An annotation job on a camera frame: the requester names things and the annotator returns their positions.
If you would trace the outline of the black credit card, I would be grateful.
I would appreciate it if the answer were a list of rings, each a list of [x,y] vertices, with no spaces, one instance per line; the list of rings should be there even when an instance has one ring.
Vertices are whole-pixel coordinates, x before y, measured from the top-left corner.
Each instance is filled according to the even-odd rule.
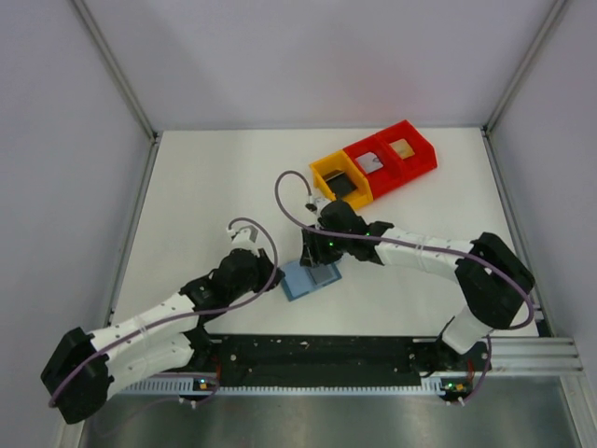
[[[335,271],[330,266],[318,266],[309,269],[309,275],[315,286],[322,286],[336,278]]]

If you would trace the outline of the blue leather card holder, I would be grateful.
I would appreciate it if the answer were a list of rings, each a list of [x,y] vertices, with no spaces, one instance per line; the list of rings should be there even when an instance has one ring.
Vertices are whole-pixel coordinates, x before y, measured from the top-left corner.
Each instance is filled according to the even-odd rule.
[[[285,272],[285,278],[282,280],[281,285],[287,300],[295,301],[340,281],[342,276],[338,266],[335,263],[326,266],[330,266],[335,271],[336,278],[333,281],[318,287],[313,284],[309,275],[310,268],[300,266],[298,260],[290,261],[283,265],[281,269]]]

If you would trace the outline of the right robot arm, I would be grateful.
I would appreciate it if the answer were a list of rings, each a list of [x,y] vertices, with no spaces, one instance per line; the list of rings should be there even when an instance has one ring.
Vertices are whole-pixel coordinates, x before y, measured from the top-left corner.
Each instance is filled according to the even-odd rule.
[[[535,278],[497,235],[442,239],[405,231],[385,221],[367,223],[346,202],[326,198],[306,204],[316,221],[302,229],[300,263],[316,267],[345,255],[381,266],[412,268],[457,284],[463,310],[440,332],[441,343],[459,355],[494,330],[510,329],[535,287]]]

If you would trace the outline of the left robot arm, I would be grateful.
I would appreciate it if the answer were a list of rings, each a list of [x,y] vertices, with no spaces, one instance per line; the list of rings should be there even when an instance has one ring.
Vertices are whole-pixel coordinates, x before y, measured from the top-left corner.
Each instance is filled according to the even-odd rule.
[[[278,254],[234,249],[208,274],[139,315],[91,332],[67,331],[41,373],[49,407],[66,424],[80,423],[127,386],[185,367],[200,347],[191,333],[255,301],[283,276]]]

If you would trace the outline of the black card in yellow bin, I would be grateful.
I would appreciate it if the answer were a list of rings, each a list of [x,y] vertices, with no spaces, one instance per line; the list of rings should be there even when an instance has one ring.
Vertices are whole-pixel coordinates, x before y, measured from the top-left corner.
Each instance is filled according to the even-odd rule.
[[[356,185],[343,171],[333,171],[324,177],[326,185],[336,199],[344,199],[356,191]]]

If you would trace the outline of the silver card in red bin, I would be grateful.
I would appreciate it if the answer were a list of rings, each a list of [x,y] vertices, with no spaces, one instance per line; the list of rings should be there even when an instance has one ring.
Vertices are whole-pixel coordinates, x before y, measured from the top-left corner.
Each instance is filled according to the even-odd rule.
[[[374,152],[364,153],[356,157],[355,161],[365,175],[371,175],[384,167],[382,160]]]

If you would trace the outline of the gold card in red bin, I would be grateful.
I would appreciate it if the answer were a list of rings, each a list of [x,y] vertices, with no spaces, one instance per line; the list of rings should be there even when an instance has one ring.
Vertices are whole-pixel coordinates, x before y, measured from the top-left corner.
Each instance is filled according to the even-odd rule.
[[[390,144],[390,147],[395,151],[397,156],[402,160],[408,159],[415,154],[412,146],[409,144],[409,142],[406,139],[396,140],[395,142],[392,142]]]

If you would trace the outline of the yellow plastic bin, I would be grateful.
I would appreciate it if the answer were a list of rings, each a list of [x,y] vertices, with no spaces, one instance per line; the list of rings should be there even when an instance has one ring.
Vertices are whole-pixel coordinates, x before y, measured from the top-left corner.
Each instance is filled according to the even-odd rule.
[[[367,178],[343,150],[311,163],[310,168],[314,186],[329,200],[343,200],[354,210],[373,201]]]

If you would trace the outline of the middle red plastic bin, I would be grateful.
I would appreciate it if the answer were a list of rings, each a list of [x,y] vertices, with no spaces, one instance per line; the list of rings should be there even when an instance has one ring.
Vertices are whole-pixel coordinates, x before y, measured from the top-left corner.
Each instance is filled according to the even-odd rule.
[[[343,151],[365,176],[374,200],[403,186],[406,177],[396,152],[378,136],[369,136]]]

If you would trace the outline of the red plastic bin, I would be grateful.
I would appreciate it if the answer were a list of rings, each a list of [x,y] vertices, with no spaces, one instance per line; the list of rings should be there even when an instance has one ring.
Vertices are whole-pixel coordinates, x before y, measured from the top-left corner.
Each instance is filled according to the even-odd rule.
[[[403,186],[406,177],[396,152],[378,136],[369,136],[343,151],[365,176],[374,200]]]
[[[402,120],[376,132],[375,136],[389,148],[390,155],[397,160],[399,172],[405,182],[437,168],[434,147],[409,121]]]

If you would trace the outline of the far red plastic bin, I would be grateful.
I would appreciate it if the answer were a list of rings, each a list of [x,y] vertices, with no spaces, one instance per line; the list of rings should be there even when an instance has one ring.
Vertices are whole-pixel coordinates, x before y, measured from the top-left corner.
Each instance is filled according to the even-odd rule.
[[[434,147],[409,121],[402,120],[376,132],[375,136],[389,148],[390,155],[397,160],[399,172],[405,182],[437,168]]]

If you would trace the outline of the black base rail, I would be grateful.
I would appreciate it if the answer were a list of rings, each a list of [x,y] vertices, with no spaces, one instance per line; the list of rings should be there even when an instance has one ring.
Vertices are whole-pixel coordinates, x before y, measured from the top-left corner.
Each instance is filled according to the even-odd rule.
[[[476,342],[459,355],[439,339],[400,336],[214,334],[186,369],[224,387],[419,386],[434,373],[481,372],[489,353]]]

